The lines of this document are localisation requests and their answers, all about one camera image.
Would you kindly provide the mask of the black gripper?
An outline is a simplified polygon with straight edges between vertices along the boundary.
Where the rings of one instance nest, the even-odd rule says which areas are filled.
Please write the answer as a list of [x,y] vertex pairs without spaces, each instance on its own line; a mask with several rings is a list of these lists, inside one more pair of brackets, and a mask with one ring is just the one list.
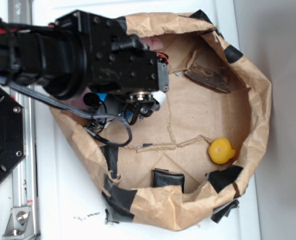
[[107,94],[132,125],[158,111],[169,89],[167,58],[126,30],[123,18],[80,10],[58,18],[55,31],[72,74],[55,85],[55,97],[72,99],[85,89]]

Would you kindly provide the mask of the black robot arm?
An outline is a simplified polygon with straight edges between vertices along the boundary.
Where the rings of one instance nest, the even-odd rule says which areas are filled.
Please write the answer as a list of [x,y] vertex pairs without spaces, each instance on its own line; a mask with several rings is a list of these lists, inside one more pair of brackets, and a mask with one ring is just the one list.
[[85,90],[115,96],[134,109],[157,111],[169,89],[167,58],[127,32],[124,18],[76,10],[47,26],[5,23],[0,19],[0,85],[85,119],[64,100]]

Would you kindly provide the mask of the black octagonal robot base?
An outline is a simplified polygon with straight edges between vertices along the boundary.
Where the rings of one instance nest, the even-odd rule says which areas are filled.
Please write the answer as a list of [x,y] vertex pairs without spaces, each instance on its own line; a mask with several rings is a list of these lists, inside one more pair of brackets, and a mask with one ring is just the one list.
[[23,107],[0,88],[0,184],[24,158]]

